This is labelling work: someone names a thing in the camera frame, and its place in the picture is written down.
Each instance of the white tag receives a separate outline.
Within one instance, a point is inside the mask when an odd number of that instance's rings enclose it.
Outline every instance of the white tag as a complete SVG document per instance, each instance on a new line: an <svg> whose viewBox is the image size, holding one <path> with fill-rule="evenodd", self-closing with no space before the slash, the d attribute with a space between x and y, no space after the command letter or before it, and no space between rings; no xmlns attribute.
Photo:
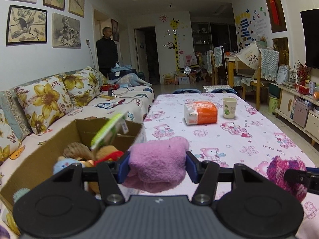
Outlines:
<svg viewBox="0 0 319 239"><path fill-rule="evenodd" d="M121 126L122 126L122 130L123 130L124 135L127 134L129 132L129 128L127 127L125 120L122 121Z"/></svg>

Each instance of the knitted pink toy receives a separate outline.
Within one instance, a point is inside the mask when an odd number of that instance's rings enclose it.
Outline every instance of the knitted pink toy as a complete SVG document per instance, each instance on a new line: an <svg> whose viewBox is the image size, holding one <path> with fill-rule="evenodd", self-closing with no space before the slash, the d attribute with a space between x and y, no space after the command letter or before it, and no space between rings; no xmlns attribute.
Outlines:
<svg viewBox="0 0 319 239"><path fill-rule="evenodd" d="M299 183L288 183L284 180L286 170L294 169L307 171L305 163L301 160L282 160L280 156L276 156L269 164L267 176L270 181L285 191L288 191L297 200L302 202L307 194L307 188Z"/></svg>
<svg viewBox="0 0 319 239"><path fill-rule="evenodd" d="M185 178L186 151L189 143L183 137L151 140L130 148L129 172L124 186L150 193L172 189Z"/></svg>

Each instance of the red tassel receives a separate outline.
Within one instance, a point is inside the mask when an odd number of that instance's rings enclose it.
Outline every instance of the red tassel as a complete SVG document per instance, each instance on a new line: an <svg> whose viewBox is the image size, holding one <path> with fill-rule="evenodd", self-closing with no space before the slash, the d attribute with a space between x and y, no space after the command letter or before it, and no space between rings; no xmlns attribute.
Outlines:
<svg viewBox="0 0 319 239"><path fill-rule="evenodd" d="M276 25L280 25L275 0L269 0L269 2L270 2L270 8L272 10L272 18L274 20L274 23Z"/></svg>

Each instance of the cabinet door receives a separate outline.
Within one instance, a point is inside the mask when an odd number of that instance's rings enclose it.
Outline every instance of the cabinet door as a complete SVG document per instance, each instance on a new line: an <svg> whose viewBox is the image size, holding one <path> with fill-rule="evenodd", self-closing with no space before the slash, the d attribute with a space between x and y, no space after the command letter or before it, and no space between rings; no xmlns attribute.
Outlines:
<svg viewBox="0 0 319 239"><path fill-rule="evenodd" d="M315 138L319 139L319 118L309 112L306 124L306 131L312 134Z"/></svg>
<svg viewBox="0 0 319 239"><path fill-rule="evenodd" d="M282 91L281 103L279 110L290 117L290 113L295 101L295 95L287 91Z"/></svg>

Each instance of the pink towel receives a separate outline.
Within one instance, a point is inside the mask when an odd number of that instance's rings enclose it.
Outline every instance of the pink towel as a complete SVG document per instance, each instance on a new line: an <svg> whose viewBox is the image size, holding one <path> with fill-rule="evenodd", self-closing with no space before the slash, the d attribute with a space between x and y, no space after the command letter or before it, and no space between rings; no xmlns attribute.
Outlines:
<svg viewBox="0 0 319 239"><path fill-rule="evenodd" d="M124 186L159 193L179 185L185 178L186 151L189 143L183 137L151 140L130 148L128 174Z"/></svg>

